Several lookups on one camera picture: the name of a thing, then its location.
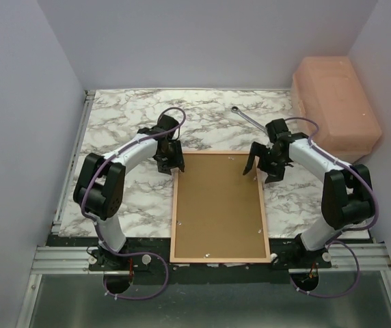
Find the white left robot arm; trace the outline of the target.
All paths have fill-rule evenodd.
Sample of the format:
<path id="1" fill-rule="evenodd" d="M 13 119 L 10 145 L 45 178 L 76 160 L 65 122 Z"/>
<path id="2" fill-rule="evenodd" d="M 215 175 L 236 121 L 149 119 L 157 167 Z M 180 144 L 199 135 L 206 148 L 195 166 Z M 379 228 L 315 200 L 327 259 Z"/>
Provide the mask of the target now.
<path id="1" fill-rule="evenodd" d="M 183 121 L 162 113 L 156 125 L 141 128 L 128 143 L 104 155 L 86 156 L 73 193 L 81 214 L 91 219 L 99 239 L 106 249 L 105 262 L 114 270 L 128 263 L 128 253 L 118 211 L 122 204 L 124 183 L 128 173 L 141 162 L 154 159 L 161 174 L 170 175 L 173 169 L 183 172 L 185 161 L 179 133 Z"/>

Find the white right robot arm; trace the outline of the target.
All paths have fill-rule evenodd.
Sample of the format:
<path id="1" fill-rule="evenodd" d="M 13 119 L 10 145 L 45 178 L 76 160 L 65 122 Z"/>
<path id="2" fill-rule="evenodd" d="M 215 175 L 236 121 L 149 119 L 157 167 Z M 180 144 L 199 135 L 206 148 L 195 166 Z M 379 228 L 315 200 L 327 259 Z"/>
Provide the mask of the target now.
<path id="1" fill-rule="evenodd" d="M 273 120 L 265 129 L 272 145 L 252 143 L 244 174 L 257 167 L 266 173 L 266 183 L 280 182 L 286 167 L 298 163 L 323 183 L 321 218 L 297 236 L 297 247 L 291 251 L 296 266 L 308 267 L 316 260 L 315 251 L 343 232 L 363 230 L 365 221 L 376 222 L 379 205 L 366 166 L 337 159 L 311 136 L 292 133 L 285 119 Z"/>

